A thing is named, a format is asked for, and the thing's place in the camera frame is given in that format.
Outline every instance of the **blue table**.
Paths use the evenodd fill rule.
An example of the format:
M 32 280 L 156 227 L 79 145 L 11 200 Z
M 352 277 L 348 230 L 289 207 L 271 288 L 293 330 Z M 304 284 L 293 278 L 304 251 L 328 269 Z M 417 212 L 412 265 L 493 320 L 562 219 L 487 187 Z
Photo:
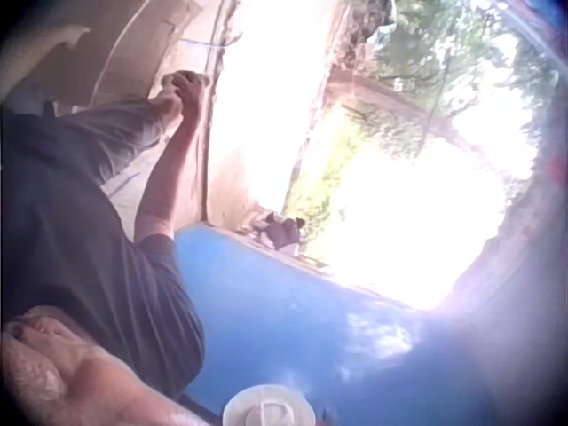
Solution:
M 177 237 L 206 333 L 185 394 L 215 414 L 244 388 L 301 391 L 339 425 L 480 425 L 493 410 L 468 354 L 421 312 L 338 287 L 214 228 Z

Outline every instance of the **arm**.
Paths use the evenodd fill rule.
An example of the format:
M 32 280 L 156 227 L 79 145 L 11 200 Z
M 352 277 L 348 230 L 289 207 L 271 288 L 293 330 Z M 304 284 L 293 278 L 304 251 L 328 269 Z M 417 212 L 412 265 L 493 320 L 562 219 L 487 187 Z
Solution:
M 86 32 L 87 27 L 65 25 L 12 34 L 0 51 L 0 103 L 50 51 L 60 44 L 74 47 Z
M 173 240 L 185 161 L 201 124 L 201 104 L 207 81 L 190 72 L 175 73 L 172 80 L 182 99 L 184 120 L 148 179 L 134 223 L 134 242 L 157 234 Z

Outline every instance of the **ground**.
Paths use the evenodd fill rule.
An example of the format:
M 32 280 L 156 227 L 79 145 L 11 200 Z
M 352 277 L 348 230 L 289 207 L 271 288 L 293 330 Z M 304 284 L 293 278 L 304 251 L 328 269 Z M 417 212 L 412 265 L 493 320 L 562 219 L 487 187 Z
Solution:
M 199 3 L 202 12 L 183 37 L 220 43 L 229 6 L 220 0 Z M 257 205 L 282 209 L 310 127 L 312 104 L 327 75 L 331 35 L 343 11 L 340 0 L 239 2 L 230 32 L 241 32 L 242 37 L 225 50 L 210 130 L 207 219 L 213 225 L 236 229 Z M 207 46 L 179 43 L 164 58 L 156 82 L 180 68 L 212 75 L 213 59 L 220 52 L 213 48 L 209 54 Z M 141 155 L 107 185 L 106 191 L 111 193 L 131 179 L 112 198 L 128 234 L 132 234 L 136 207 L 164 146 L 162 142 Z M 201 138 L 188 162 L 177 228 L 203 218 L 199 180 L 205 167 L 203 147 Z

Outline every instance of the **bright sky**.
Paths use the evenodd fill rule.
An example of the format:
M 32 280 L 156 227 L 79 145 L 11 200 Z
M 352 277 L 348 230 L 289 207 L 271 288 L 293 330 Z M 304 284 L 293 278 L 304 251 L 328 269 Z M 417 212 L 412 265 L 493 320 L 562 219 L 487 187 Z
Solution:
M 513 36 L 503 35 L 496 45 L 514 58 Z M 485 64 L 480 102 L 454 126 L 481 145 L 497 168 L 529 178 L 536 150 L 519 128 L 532 113 L 521 109 L 520 91 L 493 91 L 508 76 Z M 442 139 L 425 148 L 414 166 L 369 147 L 344 171 L 333 202 L 347 206 L 345 222 L 327 230 L 322 241 L 335 279 L 428 310 L 497 233 L 505 193 Z

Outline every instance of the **dark t-shirt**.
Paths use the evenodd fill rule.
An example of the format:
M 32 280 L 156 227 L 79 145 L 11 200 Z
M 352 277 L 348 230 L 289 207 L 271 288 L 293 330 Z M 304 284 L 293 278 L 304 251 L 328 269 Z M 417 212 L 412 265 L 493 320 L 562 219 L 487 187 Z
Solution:
M 174 243 L 134 244 L 55 121 L 3 112 L 2 320 L 59 307 L 148 385 L 177 398 L 201 369 L 203 332 Z

